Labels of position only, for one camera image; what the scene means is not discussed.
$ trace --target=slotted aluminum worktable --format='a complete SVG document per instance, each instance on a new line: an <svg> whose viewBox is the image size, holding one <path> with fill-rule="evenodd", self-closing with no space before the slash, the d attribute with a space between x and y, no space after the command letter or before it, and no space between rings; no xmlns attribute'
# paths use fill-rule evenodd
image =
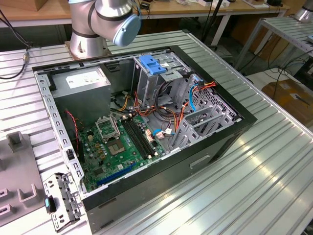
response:
<svg viewBox="0 0 313 235"><path fill-rule="evenodd" d="M266 41L270 38L271 34L274 33L294 45L293 49L286 56L283 65L292 59L292 55L297 48L313 56L313 43L309 42L307 39L308 36L313 35L313 22L301 23L292 17L264 18L259 20L244 48L241 50L235 68L238 69L242 63L243 58L262 27L267 28L268 33L256 49L255 54L264 47Z"/></svg>
<svg viewBox="0 0 313 235"><path fill-rule="evenodd" d="M193 177L115 221L98 234L300 234L313 218L312 134L232 67L182 31L138 36L112 53L179 45L258 121L226 155ZM24 51L0 53L0 75L16 73ZM70 61L65 46L32 49L20 77L0 81L0 137L31 135L42 179L66 172L31 66ZM86 215L64 231L90 234ZM54 234L41 208L0 234Z"/></svg>

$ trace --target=desk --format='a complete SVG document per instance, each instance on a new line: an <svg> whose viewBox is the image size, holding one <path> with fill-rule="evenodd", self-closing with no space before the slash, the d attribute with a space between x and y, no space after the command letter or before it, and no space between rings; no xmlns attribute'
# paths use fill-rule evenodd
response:
<svg viewBox="0 0 313 235"><path fill-rule="evenodd" d="M279 19L264 18L259 20L247 43L240 52L235 66L236 69L239 68L243 58L262 27L268 29L269 35L272 33L277 34L294 46L294 48L286 56L286 60L281 67L284 67L292 59L292 55L296 48L302 50L304 53L307 53L309 56L313 56L313 44L307 39L308 36L313 34L312 22L301 23L292 17L283 17Z"/></svg>
<svg viewBox="0 0 313 235"><path fill-rule="evenodd" d="M139 35L112 54L178 45L258 120L216 162L114 221L97 235L301 234L313 218L313 135L228 63L182 31ZM32 66L72 60L64 45L34 48L24 73L0 81L0 139L29 134L42 180L67 168ZM0 52L0 75L15 74L24 50ZM45 208L0 228L1 235L56 235ZM86 214L64 235L91 235Z"/></svg>
<svg viewBox="0 0 313 235"><path fill-rule="evenodd" d="M170 2L152 2L150 6L150 19L164 18L182 18L182 17L200 17L207 16L210 7L204 7L198 3L191 3L188 6L178 4L175 0ZM52 24L71 24L69 4L67 0L48 0L47 3L38 11L27 11L17 8L1 6L2 11L11 21L13 26L37 26L37 25L52 25ZM264 14L264 13L279 13L278 17L284 16L288 6L274 7L270 9L257 9L249 6L241 0L231 3L229 7L220 8L218 16L223 16L220 26L212 41L212 45L216 46L222 36L223 31L232 15L245 14ZM148 17L148 12L142 10L142 18Z"/></svg>

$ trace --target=wooden tabletop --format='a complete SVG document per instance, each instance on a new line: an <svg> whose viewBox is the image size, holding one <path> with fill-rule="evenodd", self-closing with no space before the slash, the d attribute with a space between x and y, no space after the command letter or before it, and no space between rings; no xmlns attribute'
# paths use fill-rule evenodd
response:
<svg viewBox="0 0 313 235"><path fill-rule="evenodd" d="M70 10L67 0L48 0L43 7L35 11L27 11L13 7L0 6L8 20L10 21L25 21L25 20L53 20L53 19L70 19ZM188 13L208 13L210 7L204 7L198 3L191 3L183 6L175 0L170 2L154 1L150 6L150 14L188 14ZM280 9L289 9L284 5ZM229 5L229 7L220 8L219 12L246 12L246 11L264 11L267 12L268 8L258 9L249 6L241 0L237 0ZM142 10L143 15L147 15L146 10Z"/></svg>

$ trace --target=green motherboard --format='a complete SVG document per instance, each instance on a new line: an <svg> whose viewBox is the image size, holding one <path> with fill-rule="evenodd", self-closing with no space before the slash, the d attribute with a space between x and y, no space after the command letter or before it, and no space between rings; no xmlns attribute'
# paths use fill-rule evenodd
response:
<svg viewBox="0 0 313 235"><path fill-rule="evenodd" d="M102 136L114 132L114 127L110 122L99 125L102 136L96 125L79 133L85 158L85 162L81 161L81 166L85 174L84 183L88 192L165 155L163 147L159 142L153 140L147 141L147 144L153 149L154 154L149 155L149 157L143 156L142 146L138 143L137 145L134 144L126 125L123 125L120 120L115 121L115 123L120 136L110 138L108 141L103 141ZM139 129L140 134L148 140L145 130L149 128L142 118L136 116L132 118L132 123Z"/></svg>

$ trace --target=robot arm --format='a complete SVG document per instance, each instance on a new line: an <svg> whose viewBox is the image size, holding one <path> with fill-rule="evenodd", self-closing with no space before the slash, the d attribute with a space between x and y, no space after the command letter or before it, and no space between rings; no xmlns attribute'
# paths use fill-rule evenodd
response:
<svg viewBox="0 0 313 235"><path fill-rule="evenodd" d="M103 56L105 39L125 47L137 35L141 19L131 0L69 0L73 34L70 50L77 58Z"/></svg>
<svg viewBox="0 0 313 235"><path fill-rule="evenodd" d="M313 13L313 0L307 0L303 7L294 15L294 18L302 23L311 21Z"/></svg>

